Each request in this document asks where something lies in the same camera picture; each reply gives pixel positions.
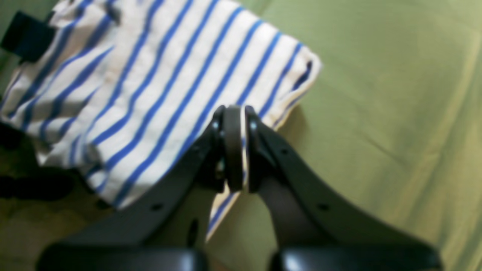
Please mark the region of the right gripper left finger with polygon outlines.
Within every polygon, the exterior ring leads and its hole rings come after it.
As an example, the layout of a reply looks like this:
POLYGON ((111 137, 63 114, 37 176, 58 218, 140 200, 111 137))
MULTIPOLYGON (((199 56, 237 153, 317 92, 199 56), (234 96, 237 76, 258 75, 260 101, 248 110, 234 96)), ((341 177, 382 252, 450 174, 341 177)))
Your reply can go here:
POLYGON ((203 134, 128 207, 50 245, 38 271, 208 271, 212 204, 243 187, 241 108, 220 106, 203 134))

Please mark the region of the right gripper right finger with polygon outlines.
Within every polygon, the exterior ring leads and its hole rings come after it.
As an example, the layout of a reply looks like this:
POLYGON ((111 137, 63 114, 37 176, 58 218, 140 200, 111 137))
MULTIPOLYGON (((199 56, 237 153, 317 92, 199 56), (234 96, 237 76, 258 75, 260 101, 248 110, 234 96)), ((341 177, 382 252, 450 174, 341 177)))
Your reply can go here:
POLYGON ((441 271, 431 245, 369 215, 326 184, 246 107, 248 190, 270 211, 271 271, 441 271))

